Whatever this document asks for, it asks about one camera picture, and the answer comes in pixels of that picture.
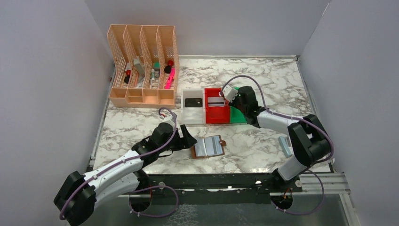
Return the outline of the brown leather card holder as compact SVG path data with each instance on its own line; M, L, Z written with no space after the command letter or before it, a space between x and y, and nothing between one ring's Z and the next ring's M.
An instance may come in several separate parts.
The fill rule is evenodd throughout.
M193 159L205 159L225 155L226 142L220 135L196 137L197 143L190 148Z

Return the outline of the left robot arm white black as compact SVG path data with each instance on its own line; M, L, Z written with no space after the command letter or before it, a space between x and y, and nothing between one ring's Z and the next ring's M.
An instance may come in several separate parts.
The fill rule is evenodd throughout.
M182 134L176 126L161 122L150 136L134 144L122 157L94 171L70 173L54 198L59 218L79 226L101 201L125 193L128 187L136 190L140 184L136 172L155 162L164 151L189 149L197 143L185 125L180 128Z

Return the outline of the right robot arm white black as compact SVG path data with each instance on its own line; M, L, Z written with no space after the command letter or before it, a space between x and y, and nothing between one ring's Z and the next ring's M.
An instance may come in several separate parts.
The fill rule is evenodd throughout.
M234 89L227 85L223 88L222 95L229 106L238 109L244 115L247 124L288 136L293 155L273 171L275 184L285 184L331 153L331 139L316 115L309 114L298 118L272 112L259 106L255 92L250 86Z

